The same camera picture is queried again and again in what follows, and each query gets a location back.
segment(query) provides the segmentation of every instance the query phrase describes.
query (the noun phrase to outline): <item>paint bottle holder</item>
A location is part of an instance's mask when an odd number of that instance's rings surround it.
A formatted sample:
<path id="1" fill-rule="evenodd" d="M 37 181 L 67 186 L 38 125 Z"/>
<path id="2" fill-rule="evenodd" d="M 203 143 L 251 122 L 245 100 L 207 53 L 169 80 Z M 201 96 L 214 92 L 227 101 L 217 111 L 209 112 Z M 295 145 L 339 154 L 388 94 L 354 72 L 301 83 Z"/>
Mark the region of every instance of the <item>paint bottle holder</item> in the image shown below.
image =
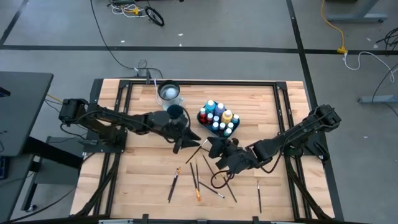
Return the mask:
<path id="1" fill-rule="evenodd" d="M 224 135 L 223 135 L 223 132 L 224 132 L 224 131 L 220 131 L 220 130 L 218 130 L 217 132 L 214 132 L 214 131 L 213 131 L 213 129 L 211 128 L 212 125 L 213 125 L 213 122 L 211 122 L 211 124 L 202 124 L 202 123 L 200 122 L 200 112 L 198 112 L 198 114 L 197 114 L 197 120 L 198 120 L 199 124 L 200 124 L 202 127 L 204 127 L 205 129 L 207 129 L 211 134 L 213 134 L 214 136 L 217 136 L 217 137 L 224 138 Z M 232 136 L 232 134 L 235 132 L 235 130 L 239 127 L 239 123 L 240 123 L 240 122 L 241 122 L 241 120 L 239 119 L 238 122 L 237 122 L 236 124 L 234 124 L 234 128 L 232 129 L 232 133 L 231 133 L 230 136 Z"/>

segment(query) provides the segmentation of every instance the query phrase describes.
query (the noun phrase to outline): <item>wooden tabletop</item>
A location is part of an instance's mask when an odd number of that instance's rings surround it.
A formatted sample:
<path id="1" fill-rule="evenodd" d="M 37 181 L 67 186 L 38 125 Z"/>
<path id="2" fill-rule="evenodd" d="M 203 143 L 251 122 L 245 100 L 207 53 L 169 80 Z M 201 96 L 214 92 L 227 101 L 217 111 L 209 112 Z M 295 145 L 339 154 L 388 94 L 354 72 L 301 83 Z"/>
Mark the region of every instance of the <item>wooden tabletop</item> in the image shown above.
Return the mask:
<path id="1" fill-rule="evenodd" d="M 103 81 L 98 101 L 100 106 L 113 108 L 118 83 L 118 79 Z M 287 82 L 287 86 L 294 122 L 299 123 L 309 112 L 303 83 Z M 198 124 L 196 114 L 207 100 L 224 103 L 227 109 L 240 115 L 241 124 L 233 133 L 233 137 L 239 139 L 240 146 L 247 146 L 260 139 L 273 138 L 279 131 L 271 87 L 181 85 L 180 89 L 184 98 L 183 106 L 191 116 L 192 131 L 201 136 L 202 141 L 210 134 Z M 283 97 L 280 100 L 282 111 L 285 111 Z M 162 107 L 155 101 L 155 87 L 134 85 L 129 114 L 157 110 L 162 110 Z M 286 114 L 284 118 L 287 129 L 289 126 Z M 229 184 L 237 203 L 226 187 L 218 190 L 225 195 L 223 199 L 203 186 L 200 187 L 201 202 L 197 202 L 190 166 L 185 164 L 196 148 L 182 149 L 176 155 L 172 152 L 172 147 L 172 144 L 168 144 L 154 133 L 144 136 L 128 134 L 126 151 L 122 154 L 119 165 L 111 218 L 141 218 L 142 214 L 147 213 L 151 219 L 252 220 L 253 216 L 258 216 L 260 220 L 294 219 L 284 162 L 280 162 L 271 174 L 266 174 L 260 169 L 251 169 L 236 175 Z M 210 144 L 206 143 L 204 148 L 209 149 Z M 97 153 L 83 164 L 71 214 L 78 212 L 96 190 L 103 156 Z M 201 154 L 195 157 L 198 161 L 200 181 L 211 186 L 209 168 Z M 208 158 L 208 161 L 213 170 L 218 170 L 215 166 L 217 159 Z M 265 168 L 269 170 L 273 164 L 274 161 Z M 303 156 L 302 164 L 308 191 L 325 213 L 334 217 L 321 161 L 315 156 Z M 179 166 L 182 171 L 172 201 L 168 203 L 167 196 L 175 170 Z M 259 212 L 257 181 L 261 187 L 262 213 Z M 220 185 L 222 182 L 222 178 L 217 178 L 215 184 Z M 300 215 L 304 217 L 301 194 L 297 188 L 296 191 Z M 106 204 L 106 195 L 107 189 L 103 195 L 102 212 Z"/>

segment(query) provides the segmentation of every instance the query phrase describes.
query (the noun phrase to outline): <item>gray floor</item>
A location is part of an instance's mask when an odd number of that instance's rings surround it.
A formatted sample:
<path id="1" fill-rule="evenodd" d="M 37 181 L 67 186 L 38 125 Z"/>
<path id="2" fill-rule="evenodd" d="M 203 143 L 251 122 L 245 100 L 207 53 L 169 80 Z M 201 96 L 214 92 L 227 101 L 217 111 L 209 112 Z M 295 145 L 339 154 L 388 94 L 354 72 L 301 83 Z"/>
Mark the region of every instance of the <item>gray floor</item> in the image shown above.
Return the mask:
<path id="1" fill-rule="evenodd" d="M 20 3 L 0 1 L 0 33 L 11 21 Z M 116 16 L 106 0 L 94 0 L 100 26 L 109 45 L 120 46 L 222 46 L 296 48 L 285 1 L 151 1 L 165 18 L 157 27 L 147 19 Z M 339 33 L 322 21 L 321 1 L 293 0 L 306 49 L 337 49 Z M 349 10 L 347 4 L 327 4 L 326 12 Z M 388 13 L 383 24 L 344 24 L 346 47 L 374 49 L 377 39 L 396 27 L 398 2 L 381 1 L 373 9 Z M 7 45 L 95 45 L 103 43 L 95 26 L 89 1 L 30 0 L 6 41 Z M 244 80 L 304 80 L 297 54 L 232 52 L 115 52 L 126 65 L 146 59 L 150 67 L 167 78 Z M 359 105 L 357 99 L 371 95 L 386 68 L 371 56 L 363 67 L 348 70 L 341 55 L 307 55 L 319 104 L 336 108 L 341 126 L 327 134 L 345 219 L 353 222 L 394 223 L 398 219 L 398 118 L 385 105 Z M 397 56 L 380 56 L 390 66 Z M 348 63 L 357 66 L 357 56 Z M 0 50 L 0 70 L 51 72 L 55 75 L 50 94 L 59 98 L 88 98 L 94 78 L 130 77 L 134 72 L 120 67 L 105 51 Z M 379 94 L 398 94 L 388 80 Z M 67 136 L 59 130 L 57 113 L 44 105 L 34 126 L 33 137 Z M 84 133 L 76 128 L 72 131 Z M 34 203 L 44 207 L 73 186 L 40 185 Z M 73 194 L 45 213 L 31 219 L 65 217 Z M 24 215 L 16 207 L 13 217 Z"/>

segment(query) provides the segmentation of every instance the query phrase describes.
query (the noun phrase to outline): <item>desk leg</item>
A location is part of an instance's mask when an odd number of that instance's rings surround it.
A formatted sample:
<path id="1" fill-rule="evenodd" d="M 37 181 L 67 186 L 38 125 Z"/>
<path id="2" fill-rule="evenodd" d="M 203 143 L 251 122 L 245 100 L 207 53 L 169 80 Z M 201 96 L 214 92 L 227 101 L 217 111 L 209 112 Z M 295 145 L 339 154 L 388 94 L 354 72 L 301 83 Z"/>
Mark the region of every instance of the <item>desk leg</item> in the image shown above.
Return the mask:
<path id="1" fill-rule="evenodd" d="M 24 202 L 22 203 L 21 210 L 25 212 L 33 212 L 36 208 L 36 205 L 32 205 L 32 199 L 36 191 L 37 184 L 35 183 L 36 175 L 39 172 L 40 165 L 42 163 L 42 158 L 39 159 L 38 162 L 33 161 L 32 164 L 30 165 L 30 171 L 34 172 L 32 180 L 29 184 L 29 188 L 27 189 L 27 193 L 24 199 Z"/>
<path id="2" fill-rule="evenodd" d="M 379 0 L 360 0 L 356 3 L 356 11 L 352 14 L 329 15 L 330 22 L 384 22 L 386 14 L 368 13 Z"/>
<path id="3" fill-rule="evenodd" d="M 82 157 L 75 156 L 32 137 L 27 139 L 24 153 L 38 155 L 44 159 L 50 159 L 54 162 L 76 169 L 80 169 L 81 163 L 83 162 Z"/>

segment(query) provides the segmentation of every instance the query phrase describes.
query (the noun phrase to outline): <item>wire bundle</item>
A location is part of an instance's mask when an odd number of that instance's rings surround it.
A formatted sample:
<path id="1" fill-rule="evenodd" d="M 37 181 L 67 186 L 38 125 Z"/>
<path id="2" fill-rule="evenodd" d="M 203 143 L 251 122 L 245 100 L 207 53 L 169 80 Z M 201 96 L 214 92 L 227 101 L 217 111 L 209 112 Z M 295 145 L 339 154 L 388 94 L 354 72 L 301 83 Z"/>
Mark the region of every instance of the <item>wire bundle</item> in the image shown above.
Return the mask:
<path id="1" fill-rule="evenodd" d="M 398 27 L 391 30 L 390 32 L 388 32 L 388 34 L 383 39 L 378 40 L 376 43 L 378 44 L 378 43 L 384 41 L 384 43 L 386 44 L 386 47 L 385 47 L 386 52 L 389 47 L 391 47 L 390 51 L 395 50 L 395 48 L 397 47 L 397 44 L 398 44 L 398 34 L 396 34 L 396 32 L 398 32 Z"/>
<path id="2" fill-rule="evenodd" d="M 135 4 L 126 4 L 126 5 L 115 5 L 111 4 L 112 7 L 112 13 L 115 15 L 121 15 L 123 14 L 127 18 L 139 18 L 139 17 L 148 17 L 151 14 L 151 11 L 149 11 L 149 15 L 142 15 L 142 11 L 145 11 L 143 7 L 139 7 Z M 134 12 L 138 11 L 141 13 L 141 15 L 136 15 Z"/>

